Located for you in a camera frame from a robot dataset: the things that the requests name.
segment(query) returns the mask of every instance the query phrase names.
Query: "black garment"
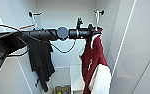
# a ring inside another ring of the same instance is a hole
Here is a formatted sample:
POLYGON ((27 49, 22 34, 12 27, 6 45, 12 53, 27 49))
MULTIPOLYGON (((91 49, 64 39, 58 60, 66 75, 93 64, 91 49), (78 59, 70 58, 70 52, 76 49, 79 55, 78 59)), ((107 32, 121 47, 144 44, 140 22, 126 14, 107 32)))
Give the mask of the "black garment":
POLYGON ((42 88, 47 92, 46 81, 49 81, 49 77, 55 72, 51 61, 52 47, 49 44, 37 41, 32 41, 28 45, 30 47, 29 58, 32 71, 36 71, 42 88))

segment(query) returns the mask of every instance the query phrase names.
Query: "black cable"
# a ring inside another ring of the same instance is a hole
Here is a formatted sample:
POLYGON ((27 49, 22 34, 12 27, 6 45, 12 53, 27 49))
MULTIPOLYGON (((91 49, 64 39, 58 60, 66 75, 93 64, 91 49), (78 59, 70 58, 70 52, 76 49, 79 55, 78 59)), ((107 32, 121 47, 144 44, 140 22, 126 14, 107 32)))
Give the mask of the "black cable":
POLYGON ((10 28, 10 29, 13 29, 13 30, 16 30, 16 31, 19 31, 19 32, 20 32, 20 30, 19 30, 19 29, 16 29, 16 28, 11 27, 11 26, 7 26, 7 25, 0 25, 0 27, 6 27, 6 28, 10 28))
MULTIPOLYGON (((21 30, 19 30, 19 29, 17 29, 17 28, 14 28, 14 27, 11 27, 11 26, 7 26, 7 25, 0 25, 0 27, 6 27, 6 28, 10 28, 10 29, 13 29, 13 30, 16 30, 16 31, 18 31, 18 32, 21 32, 21 30)), ((52 45, 54 48, 56 48, 59 52, 61 52, 61 53, 68 53, 68 52, 70 52, 72 49, 73 49, 73 47, 74 47, 74 45, 75 45, 75 43, 76 43, 76 40, 74 41, 74 44, 73 44, 73 46, 68 50, 68 51, 61 51, 58 47, 56 47, 55 45, 53 45, 53 44, 51 44, 51 43, 49 43, 49 42, 47 42, 47 41, 42 41, 42 40, 39 40, 39 39, 37 39, 37 38, 35 38, 35 37, 33 37, 33 36, 31 36, 31 35, 29 35, 29 34, 26 34, 26 33, 23 33, 23 34, 25 34, 25 35, 27 35, 28 37, 30 37, 30 38, 32 38, 32 39, 34 39, 34 40, 36 40, 36 41, 39 41, 39 42, 44 42, 44 43, 47 43, 47 44, 50 44, 50 45, 52 45)))
POLYGON ((20 55, 8 55, 8 56, 4 56, 3 58, 5 58, 5 57, 13 57, 13 56, 23 56, 23 55, 25 55, 30 50, 28 44, 23 39, 21 39, 18 36, 16 36, 16 38, 18 38, 21 42, 23 42, 27 46, 27 51, 25 51, 24 53, 22 53, 20 55))
POLYGON ((56 47, 55 45, 51 44, 50 42, 43 41, 43 40, 39 40, 39 39, 37 39, 37 38, 35 38, 35 37, 33 37, 33 36, 29 35, 29 34, 26 34, 26 33, 24 33, 24 32, 22 32, 22 33, 25 34, 25 35, 27 35, 28 37, 30 37, 30 38, 36 40, 36 41, 44 42, 44 43, 47 43, 47 44, 49 44, 49 45, 52 45, 54 48, 56 48, 56 49, 57 49, 59 52, 61 52, 61 53, 68 53, 68 52, 70 52, 70 51, 74 48, 75 43, 76 43, 76 40, 75 40, 74 43, 73 43, 73 45, 72 45, 72 47, 71 47, 69 50, 67 50, 67 51, 61 51, 58 47, 56 47))

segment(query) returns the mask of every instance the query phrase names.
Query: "white cabinet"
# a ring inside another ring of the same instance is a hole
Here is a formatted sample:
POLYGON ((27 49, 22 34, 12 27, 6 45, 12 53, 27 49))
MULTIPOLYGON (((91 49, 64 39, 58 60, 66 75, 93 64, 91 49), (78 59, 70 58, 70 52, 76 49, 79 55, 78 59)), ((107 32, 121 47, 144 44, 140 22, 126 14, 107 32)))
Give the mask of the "white cabinet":
POLYGON ((74 65, 70 67, 70 80, 72 92, 84 89, 81 65, 74 65))

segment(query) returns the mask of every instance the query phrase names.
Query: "white wall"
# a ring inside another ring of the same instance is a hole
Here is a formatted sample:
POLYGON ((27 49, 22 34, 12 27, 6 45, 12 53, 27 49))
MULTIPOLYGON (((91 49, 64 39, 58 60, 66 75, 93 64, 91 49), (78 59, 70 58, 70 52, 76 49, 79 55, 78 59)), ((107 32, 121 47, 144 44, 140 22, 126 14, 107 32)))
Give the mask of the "white wall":
POLYGON ((150 94, 150 0, 121 0, 108 59, 116 61, 110 94, 150 94))
POLYGON ((99 11, 104 10, 104 15, 100 16, 98 26, 103 28, 101 39, 104 49, 104 56, 106 59, 108 58, 109 54, 120 1, 121 0, 96 0, 96 9, 99 11))
MULTIPOLYGON (((0 24, 16 28, 31 25, 29 11, 39 12, 36 0, 0 0, 0 24)), ((7 58, 0 70, 0 94, 40 94, 41 87, 35 87, 36 80, 37 76, 31 71, 27 54, 20 58, 7 58)))
MULTIPOLYGON (((94 23, 95 0, 37 0, 39 12, 42 13, 41 25, 43 28, 64 26, 67 29, 75 29, 77 18, 84 21, 82 27, 88 27, 94 23)), ((62 51, 69 50, 74 40, 53 41, 62 51)), ((54 86, 70 85, 70 66, 79 65, 79 53, 85 45, 85 40, 77 40, 75 47, 67 54, 62 54, 53 48, 52 62, 56 72, 52 76, 54 86)))

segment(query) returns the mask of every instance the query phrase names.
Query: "black hook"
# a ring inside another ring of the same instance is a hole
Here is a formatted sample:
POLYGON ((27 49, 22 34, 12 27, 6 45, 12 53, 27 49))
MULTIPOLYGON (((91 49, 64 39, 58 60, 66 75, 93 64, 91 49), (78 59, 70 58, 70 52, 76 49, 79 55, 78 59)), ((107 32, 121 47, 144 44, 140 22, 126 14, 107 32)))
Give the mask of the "black hook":
POLYGON ((104 15, 104 10, 99 12, 101 15, 104 15))
POLYGON ((34 13, 32 13, 32 12, 29 12, 29 16, 30 16, 30 17, 33 17, 33 15, 41 15, 41 13, 34 14, 34 13))

